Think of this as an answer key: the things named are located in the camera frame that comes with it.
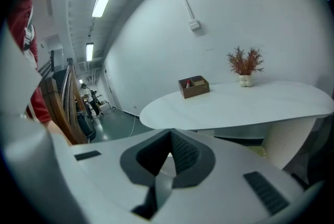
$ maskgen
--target dried red plant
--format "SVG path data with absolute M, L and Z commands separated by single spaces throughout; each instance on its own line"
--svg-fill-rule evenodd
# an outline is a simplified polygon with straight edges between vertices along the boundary
M 244 50 L 238 46 L 235 49 L 235 55 L 229 53 L 228 59 L 231 65 L 231 71 L 239 75 L 251 75 L 253 72 L 263 72 L 263 68 L 258 68 L 264 63 L 259 49 L 251 48 L 247 58 L 244 58 Z

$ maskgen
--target white vase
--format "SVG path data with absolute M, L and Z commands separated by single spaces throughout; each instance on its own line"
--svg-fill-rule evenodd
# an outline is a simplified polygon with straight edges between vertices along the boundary
M 241 87 L 251 87 L 253 85 L 253 78 L 251 75 L 239 75 L 239 84 Z

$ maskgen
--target oval table top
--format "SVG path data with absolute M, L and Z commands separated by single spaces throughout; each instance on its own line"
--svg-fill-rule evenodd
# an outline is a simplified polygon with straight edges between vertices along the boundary
M 140 121 L 151 128 L 185 130 L 253 125 L 304 117 L 325 117 L 334 101 L 313 86 L 286 81 L 210 85 L 210 92 L 184 99 L 180 91 L 148 104 Z

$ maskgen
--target gray floor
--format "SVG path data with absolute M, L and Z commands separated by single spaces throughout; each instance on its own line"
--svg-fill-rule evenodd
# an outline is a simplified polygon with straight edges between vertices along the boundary
M 96 138 L 92 143 L 105 142 L 108 140 L 126 138 L 131 134 L 134 124 L 134 117 L 115 110 L 108 110 L 103 117 L 95 119 Z M 149 127 L 144 126 L 139 119 L 136 119 L 135 128 L 132 136 L 150 131 Z

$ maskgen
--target potted plant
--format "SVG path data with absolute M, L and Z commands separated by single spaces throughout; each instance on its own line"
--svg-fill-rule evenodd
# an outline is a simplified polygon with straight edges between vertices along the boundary
M 240 50 L 238 46 L 235 54 L 228 54 L 228 60 L 231 65 L 231 71 L 239 74 L 239 83 L 241 87 L 251 87 L 253 85 L 252 73 L 263 72 L 263 68 L 259 68 L 264 60 L 260 53 L 260 49 L 251 48 L 247 57 L 244 57 L 244 50 Z

